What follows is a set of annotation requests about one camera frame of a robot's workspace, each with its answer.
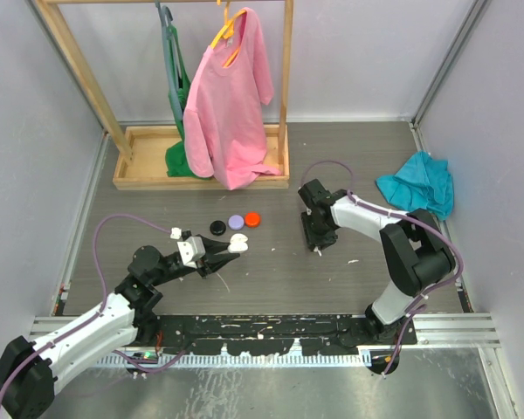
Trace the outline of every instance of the blue towel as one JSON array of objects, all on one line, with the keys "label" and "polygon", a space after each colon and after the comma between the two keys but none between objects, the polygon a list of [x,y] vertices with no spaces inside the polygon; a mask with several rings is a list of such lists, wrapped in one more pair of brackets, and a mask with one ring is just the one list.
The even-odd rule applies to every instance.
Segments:
[{"label": "blue towel", "polygon": [[448,161],[415,153],[395,175],[381,176],[376,186],[389,204],[400,210],[429,210],[444,221],[452,212],[454,188]]}]

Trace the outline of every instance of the pink sweater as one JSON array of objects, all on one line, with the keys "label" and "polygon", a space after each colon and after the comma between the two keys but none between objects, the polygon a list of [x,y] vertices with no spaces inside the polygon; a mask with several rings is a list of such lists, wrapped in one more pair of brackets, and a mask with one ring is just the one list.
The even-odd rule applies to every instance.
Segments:
[{"label": "pink sweater", "polygon": [[[227,189],[243,188],[259,175],[280,175],[262,164],[266,137],[260,102],[273,96],[260,21],[254,10],[235,21],[232,43],[208,47],[184,110],[186,157],[200,177],[215,176]],[[235,60],[224,63],[240,46]]]}]

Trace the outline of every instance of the round cap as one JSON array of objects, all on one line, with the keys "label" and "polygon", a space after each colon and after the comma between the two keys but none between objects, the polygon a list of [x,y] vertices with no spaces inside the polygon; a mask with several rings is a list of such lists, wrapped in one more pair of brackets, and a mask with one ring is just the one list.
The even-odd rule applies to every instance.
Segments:
[{"label": "round cap", "polygon": [[258,227],[260,225],[260,214],[258,212],[249,212],[245,216],[245,224],[251,229]]},{"label": "round cap", "polygon": [[245,220],[243,217],[238,216],[237,214],[234,216],[229,217],[229,228],[231,230],[241,230],[243,227],[245,227]]},{"label": "round cap", "polygon": [[227,230],[227,226],[221,220],[216,220],[210,224],[210,232],[214,236],[222,236]]}]

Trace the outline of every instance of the wooden rack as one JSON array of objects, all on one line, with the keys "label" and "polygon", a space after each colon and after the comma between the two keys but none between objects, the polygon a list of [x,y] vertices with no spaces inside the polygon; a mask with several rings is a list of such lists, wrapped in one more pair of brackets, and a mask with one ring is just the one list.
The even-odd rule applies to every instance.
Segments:
[{"label": "wooden rack", "polygon": [[[114,171],[113,182],[118,189],[164,190],[164,189],[223,189],[215,179],[208,181],[193,177],[167,177],[165,152],[180,141],[176,127],[151,126],[127,127],[126,132],[114,117],[105,95],[101,91],[93,72],[76,42],[59,4],[83,3],[153,3],[154,0],[34,0],[51,34],[98,114],[103,127],[113,138],[120,155]],[[166,0],[162,3],[213,2],[215,0]],[[293,29],[293,0],[285,4],[283,30],[283,62],[281,73],[281,107],[279,124],[265,125],[268,152],[264,163],[278,168],[282,175],[261,175],[249,189],[276,189],[289,187],[289,145],[287,143],[287,96],[289,90],[289,68],[291,37]]]}]

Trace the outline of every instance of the green garment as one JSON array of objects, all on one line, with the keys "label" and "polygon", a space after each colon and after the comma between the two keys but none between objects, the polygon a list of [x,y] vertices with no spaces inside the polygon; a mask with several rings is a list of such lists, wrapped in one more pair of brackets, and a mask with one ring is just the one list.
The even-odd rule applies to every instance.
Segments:
[{"label": "green garment", "polygon": [[184,125],[183,113],[186,100],[189,97],[190,80],[184,68],[183,55],[178,44],[178,33],[176,27],[171,23],[173,20],[167,6],[159,7],[159,17],[162,25],[163,56],[165,58],[165,70],[169,83],[169,104],[175,117],[176,129],[181,136],[181,141],[168,148],[165,153],[168,176],[194,176],[186,160],[184,151]]}]

